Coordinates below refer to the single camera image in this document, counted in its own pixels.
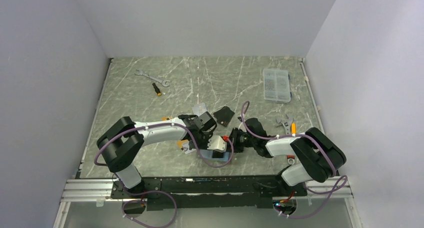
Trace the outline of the grey card holder blue lining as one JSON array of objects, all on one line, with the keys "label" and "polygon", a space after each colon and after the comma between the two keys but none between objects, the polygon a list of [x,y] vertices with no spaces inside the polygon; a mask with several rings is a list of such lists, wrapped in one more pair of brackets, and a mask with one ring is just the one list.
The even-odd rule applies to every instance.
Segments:
[{"label": "grey card holder blue lining", "polygon": [[230,152],[217,152],[213,150],[200,150],[203,158],[211,161],[227,162],[230,158]]}]

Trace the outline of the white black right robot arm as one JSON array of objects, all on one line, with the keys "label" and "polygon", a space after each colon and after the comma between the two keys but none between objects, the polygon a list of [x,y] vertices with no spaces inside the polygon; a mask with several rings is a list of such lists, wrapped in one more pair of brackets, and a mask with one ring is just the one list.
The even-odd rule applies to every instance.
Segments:
[{"label": "white black right robot arm", "polygon": [[253,148],[265,158],[293,156],[294,164],[285,167],[276,176],[275,188],[281,195],[288,195],[295,185],[307,181],[325,182],[333,177],[347,161],[345,154],[318,128],[284,137],[267,135],[256,118],[242,123],[247,130],[234,128],[229,136],[236,153]]}]

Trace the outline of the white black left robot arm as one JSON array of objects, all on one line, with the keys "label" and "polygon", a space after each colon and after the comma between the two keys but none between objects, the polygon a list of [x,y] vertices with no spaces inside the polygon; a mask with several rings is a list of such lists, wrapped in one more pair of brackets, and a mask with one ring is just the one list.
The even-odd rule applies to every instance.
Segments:
[{"label": "white black left robot arm", "polygon": [[188,140],[196,148],[205,148],[212,138],[217,123],[209,112],[200,116],[179,115],[164,121],[134,122],[128,116],[119,119],[96,142],[99,149],[95,165],[103,165],[123,183],[124,192],[132,198],[144,190],[143,178],[134,159],[144,146],[164,141]]}]

